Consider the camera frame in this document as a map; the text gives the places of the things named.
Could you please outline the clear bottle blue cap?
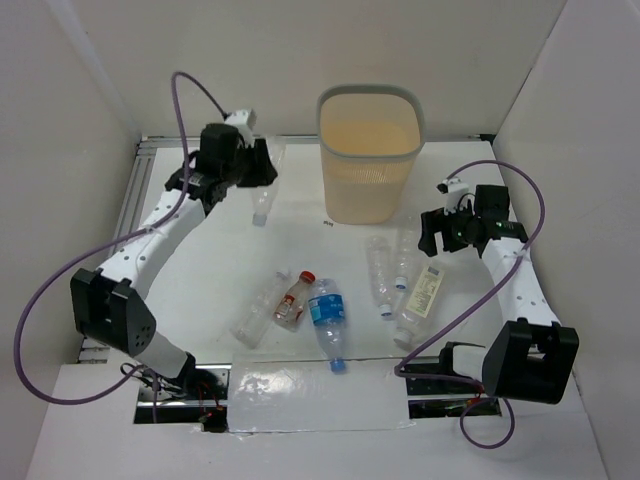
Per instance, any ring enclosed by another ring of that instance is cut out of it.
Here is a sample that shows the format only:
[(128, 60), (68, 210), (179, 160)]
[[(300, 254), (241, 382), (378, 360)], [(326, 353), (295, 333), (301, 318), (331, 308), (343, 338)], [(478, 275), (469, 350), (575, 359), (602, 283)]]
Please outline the clear bottle blue cap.
[(277, 178), (271, 185), (256, 188), (252, 191), (252, 224), (257, 227), (264, 227), (267, 223), (268, 215), (271, 212), (275, 198), (278, 194), (279, 182), (286, 152), (286, 142), (281, 136), (267, 137), (266, 145), (271, 163), (276, 169)]

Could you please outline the clear bottle blue-white cap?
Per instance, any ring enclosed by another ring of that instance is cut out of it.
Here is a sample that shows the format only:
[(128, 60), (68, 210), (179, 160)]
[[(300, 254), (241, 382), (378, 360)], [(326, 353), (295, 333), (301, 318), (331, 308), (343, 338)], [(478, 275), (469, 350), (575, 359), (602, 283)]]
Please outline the clear bottle blue-white cap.
[(397, 290), (406, 290), (415, 271), (420, 251), (418, 249), (419, 234), (416, 230), (405, 227), (398, 231), (393, 260), (394, 285)]

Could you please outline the beige label clear bottle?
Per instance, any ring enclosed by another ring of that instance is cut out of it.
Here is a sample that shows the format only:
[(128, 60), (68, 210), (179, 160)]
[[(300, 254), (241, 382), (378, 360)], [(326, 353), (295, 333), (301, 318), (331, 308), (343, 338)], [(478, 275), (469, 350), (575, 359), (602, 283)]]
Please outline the beige label clear bottle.
[(433, 320), (431, 310), (445, 278), (445, 264), (437, 259), (421, 262), (413, 274), (396, 318), (395, 344), (410, 350), (426, 339)]

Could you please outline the clear crushed bottle white-blue cap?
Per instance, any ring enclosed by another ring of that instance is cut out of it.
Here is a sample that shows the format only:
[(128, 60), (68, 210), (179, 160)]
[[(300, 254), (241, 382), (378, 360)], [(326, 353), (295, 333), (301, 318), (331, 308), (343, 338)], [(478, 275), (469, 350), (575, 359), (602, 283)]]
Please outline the clear crushed bottle white-blue cap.
[(366, 240), (366, 260), (374, 304), (383, 320), (393, 315), (391, 281), (391, 246), (386, 238), (371, 236)]

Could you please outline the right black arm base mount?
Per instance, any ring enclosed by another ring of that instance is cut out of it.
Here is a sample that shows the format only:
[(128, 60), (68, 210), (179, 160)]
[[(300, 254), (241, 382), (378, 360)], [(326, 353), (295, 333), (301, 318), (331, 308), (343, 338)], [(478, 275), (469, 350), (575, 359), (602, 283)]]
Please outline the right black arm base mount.
[(440, 375), (439, 364), (434, 358), (409, 363), (402, 372), (411, 374), (405, 382), (409, 418), (412, 420), (458, 418), (467, 406), (484, 397), (477, 387), (470, 384), (416, 378), (415, 374)]

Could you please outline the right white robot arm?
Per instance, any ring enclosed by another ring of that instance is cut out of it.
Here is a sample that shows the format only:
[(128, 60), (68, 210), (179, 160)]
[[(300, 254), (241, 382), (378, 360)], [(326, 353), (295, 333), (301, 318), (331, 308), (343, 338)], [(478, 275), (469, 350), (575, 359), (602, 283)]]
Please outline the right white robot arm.
[(458, 178), (438, 186), (443, 207), (421, 215), (420, 251), (434, 257), (476, 249), (498, 287), (503, 326), (487, 346), (449, 342), (440, 354), (436, 379), (448, 392), (470, 379), (490, 396), (557, 404), (561, 401), (579, 347), (575, 329), (560, 324), (548, 305), (525, 244), (525, 227), (510, 220), (504, 186), (470, 189)]

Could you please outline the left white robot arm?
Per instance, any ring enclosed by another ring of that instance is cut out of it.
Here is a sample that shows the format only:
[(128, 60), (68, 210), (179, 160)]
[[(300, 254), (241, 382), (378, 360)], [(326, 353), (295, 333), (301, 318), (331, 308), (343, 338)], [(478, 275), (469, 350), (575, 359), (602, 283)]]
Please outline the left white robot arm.
[(239, 130), (209, 124), (200, 145), (168, 179), (140, 234), (93, 271), (79, 269), (70, 289), (79, 333), (143, 364), (176, 399), (213, 387), (215, 377), (157, 329), (145, 300), (179, 244), (224, 200), (228, 189), (262, 188), (278, 176), (265, 138), (246, 144)]

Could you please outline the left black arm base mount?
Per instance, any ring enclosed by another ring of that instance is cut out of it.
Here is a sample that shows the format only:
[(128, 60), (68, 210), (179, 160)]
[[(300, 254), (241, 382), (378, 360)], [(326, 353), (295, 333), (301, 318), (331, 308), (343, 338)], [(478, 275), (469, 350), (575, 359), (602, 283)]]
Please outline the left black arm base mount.
[(203, 432), (226, 433), (231, 365), (201, 365), (198, 369), (201, 373), (189, 393), (181, 393), (147, 369), (135, 373), (132, 378), (138, 382), (138, 393), (133, 423), (189, 424)]

